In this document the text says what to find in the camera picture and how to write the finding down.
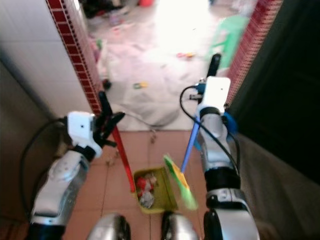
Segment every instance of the broom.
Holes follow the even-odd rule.
[[[187,184],[185,175],[180,171],[179,167],[177,167],[177,165],[172,161],[172,159],[168,155],[164,155],[163,159],[171,175],[178,183],[181,197],[184,201],[185,206],[190,210],[196,210],[198,208],[198,203],[194,198],[192,192],[190,191],[190,187]]]

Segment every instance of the wall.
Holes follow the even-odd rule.
[[[1,0],[0,30],[2,62],[49,114],[92,111],[44,0]]]
[[[20,156],[38,128],[48,121],[45,113],[0,62],[0,218],[25,220],[18,191]],[[53,162],[58,132],[49,128],[34,142],[25,162],[26,197],[39,173]]]

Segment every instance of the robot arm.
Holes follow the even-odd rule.
[[[222,115],[230,79],[209,76],[197,114],[207,128],[230,153],[227,128]],[[197,141],[201,147],[202,169],[206,181],[204,215],[205,240],[258,240],[259,233],[240,190],[240,176],[236,166],[220,146],[200,128]]]
[[[68,114],[67,130],[73,149],[49,169],[47,180],[34,201],[26,240],[62,239],[90,162],[102,154],[104,145],[115,147],[115,143],[106,138],[124,113],[112,114],[104,93],[100,100],[104,108],[98,118],[87,112]]]

